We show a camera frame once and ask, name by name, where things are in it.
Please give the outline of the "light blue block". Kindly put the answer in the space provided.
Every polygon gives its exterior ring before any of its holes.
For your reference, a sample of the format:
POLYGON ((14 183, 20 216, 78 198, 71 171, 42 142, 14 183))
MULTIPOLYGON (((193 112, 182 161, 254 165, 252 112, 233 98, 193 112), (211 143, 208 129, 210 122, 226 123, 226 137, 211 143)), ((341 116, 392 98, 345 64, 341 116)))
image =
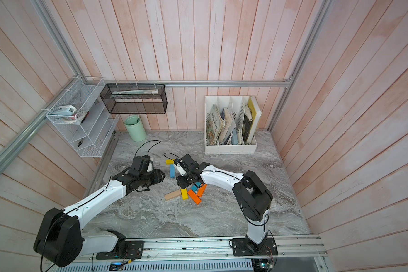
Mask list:
POLYGON ((170 165, 170 178, 171 179, 175 178, 175 167, 173 164, 170 165))

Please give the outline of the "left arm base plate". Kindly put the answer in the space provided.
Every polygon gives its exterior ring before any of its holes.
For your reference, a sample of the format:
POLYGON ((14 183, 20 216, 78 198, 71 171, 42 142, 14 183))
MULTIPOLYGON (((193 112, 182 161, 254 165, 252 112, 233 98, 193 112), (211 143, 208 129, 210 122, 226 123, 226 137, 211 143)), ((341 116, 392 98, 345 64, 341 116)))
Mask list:
POLYGON ((144 241, 126 240, 120 241, 111 252, 100 252, 96 254, 97 260, 136 260, 142 258, 144 241))

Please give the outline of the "long yellow block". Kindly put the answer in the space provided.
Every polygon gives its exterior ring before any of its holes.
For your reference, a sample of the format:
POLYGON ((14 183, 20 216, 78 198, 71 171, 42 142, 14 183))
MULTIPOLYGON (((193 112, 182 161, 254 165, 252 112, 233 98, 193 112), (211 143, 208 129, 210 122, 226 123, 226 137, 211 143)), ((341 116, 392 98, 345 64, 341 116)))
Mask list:
POLYGON ((182 197, 182 199, 183 199, 183 200, 188 199, 188 191, 187 191, 187 189, 181 189, 180 191, 181 191, 181 197, 182 197))

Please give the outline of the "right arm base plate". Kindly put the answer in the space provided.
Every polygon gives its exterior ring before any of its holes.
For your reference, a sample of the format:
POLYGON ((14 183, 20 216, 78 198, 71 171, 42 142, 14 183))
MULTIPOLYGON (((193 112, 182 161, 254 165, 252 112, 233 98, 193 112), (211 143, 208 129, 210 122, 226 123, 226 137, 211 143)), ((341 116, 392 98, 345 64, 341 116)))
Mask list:
POLYGON ((255 244, 248 238, 235 238, 230 240, 230 247, 236 257, 278 256, 277 245, 273 238, 265 238, 260 244, 255 244))

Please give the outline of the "natural wood block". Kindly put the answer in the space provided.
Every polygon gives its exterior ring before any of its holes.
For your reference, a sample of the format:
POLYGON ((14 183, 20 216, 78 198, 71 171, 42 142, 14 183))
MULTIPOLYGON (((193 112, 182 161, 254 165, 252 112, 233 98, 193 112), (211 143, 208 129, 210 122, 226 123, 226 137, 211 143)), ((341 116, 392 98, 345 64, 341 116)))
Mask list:
POLYGON ((181 197, 181 190, 180 189, 164 195, 164 198, 165 198, 166 201, 169 201, 169 200, 177 198, 177 197, 181 197))

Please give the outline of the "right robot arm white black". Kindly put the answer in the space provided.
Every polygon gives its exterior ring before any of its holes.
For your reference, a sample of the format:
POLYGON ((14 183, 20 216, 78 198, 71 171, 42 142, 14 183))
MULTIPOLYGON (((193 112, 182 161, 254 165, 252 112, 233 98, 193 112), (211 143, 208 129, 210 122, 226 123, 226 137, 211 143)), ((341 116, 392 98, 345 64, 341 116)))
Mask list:
POLYGON ((180 188, 185 189, 196 182, 214 185, 234 194, 244 218, 248 222, 245 238, 232 239, 235 256, 260 255, 267 242, 269 209, 273 195, 253 171, 232 173, 209 163, 197 163, 189 154, 174 160, 176 177, 180 188))

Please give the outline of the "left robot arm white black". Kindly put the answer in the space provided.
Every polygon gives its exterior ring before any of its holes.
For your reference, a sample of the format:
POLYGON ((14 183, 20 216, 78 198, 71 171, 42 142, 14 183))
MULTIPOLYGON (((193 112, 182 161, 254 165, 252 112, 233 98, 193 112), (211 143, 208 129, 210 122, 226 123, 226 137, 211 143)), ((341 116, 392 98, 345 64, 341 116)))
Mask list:
POLYGON ((131 192, 145 192, 163 182, 165 173, 154 167, 148 155, 134 157, 130 167, 112 176, 106 185, 88 197, 64 209, 52 208, 43 217, 34 242, 34 251, 58 267, 71 264, 77 257, 111 253, 124 257, 125 236, 115 230, 85 236, 84 227, 109 205, 131 192))

